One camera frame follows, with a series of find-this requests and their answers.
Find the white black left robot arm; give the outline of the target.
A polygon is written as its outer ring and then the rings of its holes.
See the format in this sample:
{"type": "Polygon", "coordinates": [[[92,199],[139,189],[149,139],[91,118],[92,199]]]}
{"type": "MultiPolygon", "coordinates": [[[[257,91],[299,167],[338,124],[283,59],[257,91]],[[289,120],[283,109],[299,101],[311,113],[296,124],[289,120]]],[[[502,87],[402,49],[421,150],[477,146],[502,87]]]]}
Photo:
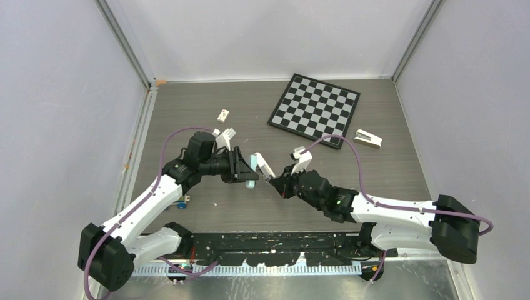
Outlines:
{"type": "Polygon", "coordinates": [[[77,265],[84,272],[85,285],[92,278],[114,292],[135,269],[153,259],[166,254],[186,258],[193,238],[185,227],[172,222],[154,234],[141,234],[202,177],[219,176],[229,184],[259,179],[240,148],[231,147],[233,128],[205,131],[195,127],[194,131],[176,159],[160,162],[155,180],[137,199],[102,225],[90,223],[81,231],[77,265]]]}

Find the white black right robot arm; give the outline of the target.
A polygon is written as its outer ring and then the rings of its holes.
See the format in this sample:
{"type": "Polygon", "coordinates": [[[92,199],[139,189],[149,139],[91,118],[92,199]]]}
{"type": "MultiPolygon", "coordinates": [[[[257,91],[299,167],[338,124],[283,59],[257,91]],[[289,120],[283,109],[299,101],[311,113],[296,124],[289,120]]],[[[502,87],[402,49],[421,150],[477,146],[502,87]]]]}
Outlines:
{"type": "Polygon", "coordinates": [[[284,172],[269,180],[284,199],[294,196],[337,223],[360,223],[357,250],[364,256],[394,248],[437,251],[463,264],[477,261],[479,220],[457,199],[436,201],[386,199],[333,186],[317,171],[284,172]]]}

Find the light blue white stapler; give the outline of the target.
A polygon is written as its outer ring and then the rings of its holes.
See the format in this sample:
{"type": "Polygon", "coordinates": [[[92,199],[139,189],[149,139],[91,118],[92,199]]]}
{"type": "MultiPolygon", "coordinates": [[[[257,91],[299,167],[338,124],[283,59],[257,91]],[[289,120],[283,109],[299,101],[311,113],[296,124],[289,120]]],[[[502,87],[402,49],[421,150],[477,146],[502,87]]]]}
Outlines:
{"type": "Polygon", "coordinates": [[[249,156],[249,165],[250,168],[256,174],[260,175],[260,177],[267,183],[276,178],[276,174],[260,152],[255,152],[249,156]]]}

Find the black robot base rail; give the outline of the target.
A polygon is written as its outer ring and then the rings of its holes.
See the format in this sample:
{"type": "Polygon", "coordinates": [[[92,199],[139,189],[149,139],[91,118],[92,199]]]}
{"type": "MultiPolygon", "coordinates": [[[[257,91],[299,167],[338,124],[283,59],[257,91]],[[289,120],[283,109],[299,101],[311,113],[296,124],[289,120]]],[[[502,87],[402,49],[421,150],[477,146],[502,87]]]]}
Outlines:
{"type": "Polygon", "coordinates": [[[192,259],[199,266],[293,266],[304,259],[311,267],[345,266],[379,259],[382,251],[358,241],[356,232],[211,232],[192,235],[192,246],[165,254],[192,259]]]}

